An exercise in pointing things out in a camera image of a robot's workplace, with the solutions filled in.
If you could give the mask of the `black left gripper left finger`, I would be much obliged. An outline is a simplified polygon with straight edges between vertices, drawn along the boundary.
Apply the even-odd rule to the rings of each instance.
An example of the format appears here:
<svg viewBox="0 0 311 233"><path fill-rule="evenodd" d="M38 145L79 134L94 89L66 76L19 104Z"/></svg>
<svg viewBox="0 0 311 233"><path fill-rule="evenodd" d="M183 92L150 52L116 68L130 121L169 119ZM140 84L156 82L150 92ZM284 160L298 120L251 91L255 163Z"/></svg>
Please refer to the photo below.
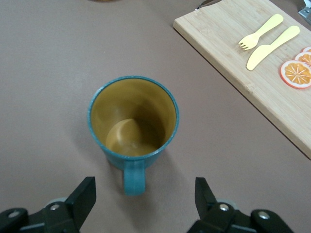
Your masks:
<svg viewBox="0 0 311 233"><path fill-rule="evenodd" d="M96 202L94 177L86 177L65 200L29 214L24 208L1 212L2 233L78 233Z"/></svg>

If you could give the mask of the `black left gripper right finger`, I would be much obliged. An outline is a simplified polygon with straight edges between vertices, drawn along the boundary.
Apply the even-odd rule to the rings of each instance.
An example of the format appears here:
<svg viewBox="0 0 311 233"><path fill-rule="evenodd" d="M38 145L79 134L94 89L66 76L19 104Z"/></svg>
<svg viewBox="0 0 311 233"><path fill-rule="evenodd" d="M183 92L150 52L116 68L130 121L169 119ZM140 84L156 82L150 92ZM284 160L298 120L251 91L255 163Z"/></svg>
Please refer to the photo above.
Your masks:
<svg viewBox="0 0 311 233"><path fill-rule="evenodd" d="M189 233L291 233L292 229L275 212L256 209L250 216L233 205L218 201L203 177L195 179L195 205L200 219Z"/></svg>

